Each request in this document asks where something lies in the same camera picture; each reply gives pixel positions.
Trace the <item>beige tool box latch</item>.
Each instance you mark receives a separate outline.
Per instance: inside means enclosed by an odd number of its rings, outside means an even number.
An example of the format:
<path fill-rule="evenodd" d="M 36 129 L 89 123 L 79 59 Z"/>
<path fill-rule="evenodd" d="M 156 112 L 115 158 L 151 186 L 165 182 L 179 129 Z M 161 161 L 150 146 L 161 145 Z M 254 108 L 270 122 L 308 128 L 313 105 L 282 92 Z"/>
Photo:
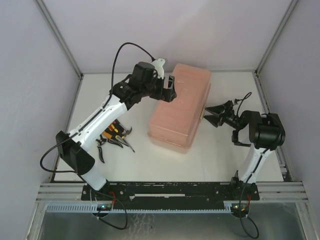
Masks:
<path fill-rule="evenodd" d="M 201 114 L 200 114 L 200 117 L 199 119 L 202 121 L 203 117 L 204 117 L 204 114 L 205 114 L 205 107 L 202 108 L 202 111 L 201 111 Z"/>

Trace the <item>pink translucent tool box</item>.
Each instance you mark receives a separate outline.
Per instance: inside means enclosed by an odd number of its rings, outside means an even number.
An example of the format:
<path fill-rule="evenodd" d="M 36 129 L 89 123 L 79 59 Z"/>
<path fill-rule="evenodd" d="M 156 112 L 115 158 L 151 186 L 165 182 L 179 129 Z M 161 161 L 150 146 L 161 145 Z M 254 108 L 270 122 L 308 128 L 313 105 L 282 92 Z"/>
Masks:
<path fill-rule="evenodd" d="M 177 97 L 172 102 L 158 102 L 147 134 L 155 145 L 185 154 L 202 120 L 212 72 L 178 63 L 172 75 Z"/>

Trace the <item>black handled pliers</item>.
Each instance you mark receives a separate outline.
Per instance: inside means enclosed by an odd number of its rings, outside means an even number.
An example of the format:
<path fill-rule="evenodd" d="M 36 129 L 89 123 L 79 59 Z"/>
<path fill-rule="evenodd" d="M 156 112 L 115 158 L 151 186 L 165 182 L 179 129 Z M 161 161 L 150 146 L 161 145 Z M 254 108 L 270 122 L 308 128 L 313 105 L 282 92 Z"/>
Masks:
<path fill-rule="evenodd" d="M 99 160 L 104 164 L 105 160 L 103 156 L 102 146 L 107 142 L 107 140 L 102 135 L 100 135 L 99 138 L 96 139 L 96 142 L 97 142 Z"/>

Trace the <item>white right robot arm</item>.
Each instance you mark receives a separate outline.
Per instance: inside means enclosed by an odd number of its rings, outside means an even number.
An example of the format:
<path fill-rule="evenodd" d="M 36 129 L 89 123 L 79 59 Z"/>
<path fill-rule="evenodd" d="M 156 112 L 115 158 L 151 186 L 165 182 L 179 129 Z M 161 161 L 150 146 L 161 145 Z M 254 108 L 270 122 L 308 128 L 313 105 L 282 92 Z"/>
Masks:
<path fill-rule="evenodd" d="M 227 124 L 233 128 L 231 142 L 235 146 L 249 148 L 243 165 L 230 182 L 231 187 L 248 191 L 256 184 L 258 173 L 266 159 L 285 141 L 286 132 L 279 115 L 252 110 L 245 110 L 237 115 L 231 100 L 206 107 L 205 110 L 209 115 L 204 118 L 214 127 Z"/>

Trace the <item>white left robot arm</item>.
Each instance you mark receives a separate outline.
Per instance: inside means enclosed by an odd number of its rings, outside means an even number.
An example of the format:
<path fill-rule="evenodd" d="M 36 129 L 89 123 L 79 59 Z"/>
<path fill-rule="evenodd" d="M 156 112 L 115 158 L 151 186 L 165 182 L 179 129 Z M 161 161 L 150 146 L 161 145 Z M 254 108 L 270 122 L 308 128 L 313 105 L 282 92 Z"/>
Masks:
<path fill-rule="evenodd" d="M 68 133 L 60 131 L 56 135 L 59 157 L 93 190 L 100 191 L 109 185 L 88 153 L 103 131 L 144 97 L 168 103 L 176 98 L 174 76 L 169 76 L 168 86 L 164 87 L 165 62 L 157 58 L 151 63 L 137 63 L 132 73 L 113 86 L 105 101 L 84 122 Z"/>

